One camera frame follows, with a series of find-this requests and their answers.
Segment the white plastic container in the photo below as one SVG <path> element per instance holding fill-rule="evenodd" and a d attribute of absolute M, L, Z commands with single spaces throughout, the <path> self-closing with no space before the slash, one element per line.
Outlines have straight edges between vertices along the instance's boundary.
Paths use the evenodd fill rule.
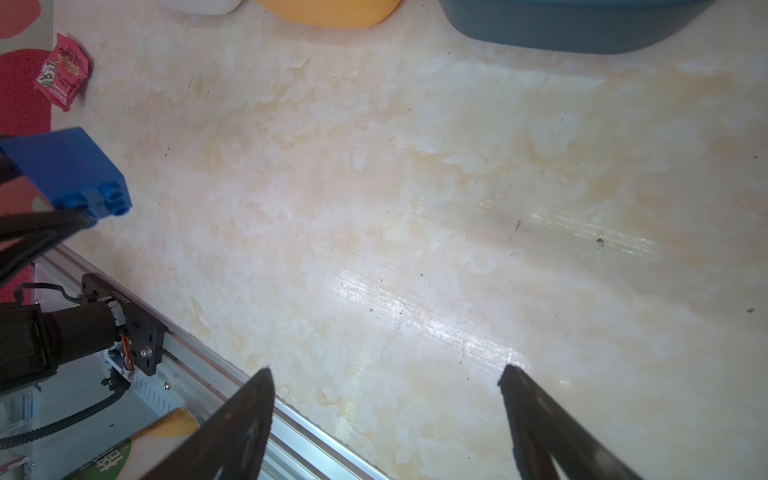
<path fill-rule="evenodd" d="M 156 0 L 171 10 L 205 16 L 221 16 L 233 12 L 242 0 Z"/>

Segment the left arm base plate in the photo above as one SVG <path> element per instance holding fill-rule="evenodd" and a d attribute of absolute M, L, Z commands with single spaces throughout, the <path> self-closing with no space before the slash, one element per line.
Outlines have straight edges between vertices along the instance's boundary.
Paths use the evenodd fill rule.
<path fill-rule="evenodd" d="M 84 274 L 81 278 L 81 291 L 88 300 L 107 300 L 120 305 L 128 354 L 133 365 L 145 375 L 154 376 L 162 362 L 164 337 L 168 332 L 159 316 L 127 290 L 101 274 Z"/>

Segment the blue lego brick front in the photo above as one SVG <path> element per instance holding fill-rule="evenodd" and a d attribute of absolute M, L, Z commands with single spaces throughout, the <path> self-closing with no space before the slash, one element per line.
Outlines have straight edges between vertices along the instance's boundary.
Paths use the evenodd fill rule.
<path fill-rule="evenodd" d="M 132 207 L 125 177 L 81 127 L 5 139 L 1 152 L 57 210 L 97 222 Z"/>

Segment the dark teal plastic container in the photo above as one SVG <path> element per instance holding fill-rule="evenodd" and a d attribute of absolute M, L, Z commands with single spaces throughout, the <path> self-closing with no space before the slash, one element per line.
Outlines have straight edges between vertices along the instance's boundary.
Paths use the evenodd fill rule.
<path fill-rule="evenodd" d="M 584 54 L 622 54 L 685 28 L 711 1 L 440 0 L 465 36 L 497 44 Z"/>

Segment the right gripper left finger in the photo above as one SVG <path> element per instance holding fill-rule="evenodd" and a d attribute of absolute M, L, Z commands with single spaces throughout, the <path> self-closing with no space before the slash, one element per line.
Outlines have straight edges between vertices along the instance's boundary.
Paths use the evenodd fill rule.
<path fill-rule="evenodd" d="M 146 479 L 252 479 L 259 477 L 270 436 L 275 385 L 259 370 Z"/>

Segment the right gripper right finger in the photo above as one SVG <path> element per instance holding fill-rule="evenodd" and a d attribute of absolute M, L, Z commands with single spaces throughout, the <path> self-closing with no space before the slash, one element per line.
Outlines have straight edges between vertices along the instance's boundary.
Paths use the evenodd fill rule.
<path fill-rule="evenodd" d="M 507 365 L 498 386 L 522 479 L 641 479 L 520 367 Z"/>

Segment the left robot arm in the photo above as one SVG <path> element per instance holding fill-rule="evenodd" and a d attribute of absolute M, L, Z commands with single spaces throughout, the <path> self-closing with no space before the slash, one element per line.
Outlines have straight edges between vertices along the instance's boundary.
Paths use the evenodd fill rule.
<path fill-rule="evenodd" d="M 91 226 L 77 209 L 55 207 L 33 180 L 1 155 L 1 286 L 15 285 L 35 260 Z M 60 366 L 112 346 L 124 332 L 119 313 L 104 302 L 78 300 L 45 312 L 14 286 L 1 301 L 1 393 L 52 377 Z"/>

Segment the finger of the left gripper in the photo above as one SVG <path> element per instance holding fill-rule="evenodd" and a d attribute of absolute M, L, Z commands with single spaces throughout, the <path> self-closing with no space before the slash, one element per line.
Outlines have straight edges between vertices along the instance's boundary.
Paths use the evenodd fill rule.
<path fill-rule="evenodd" d="M 96 225 L 77 209 L 1 216 L 1 284 L 5 285 L 37 257 L 76 233 Z"/>
<path fill-rule="evenodd" d="M 0 184 L 9 183 L 21 176 L 17 165 L 3 152 L 0 153 Z"/>

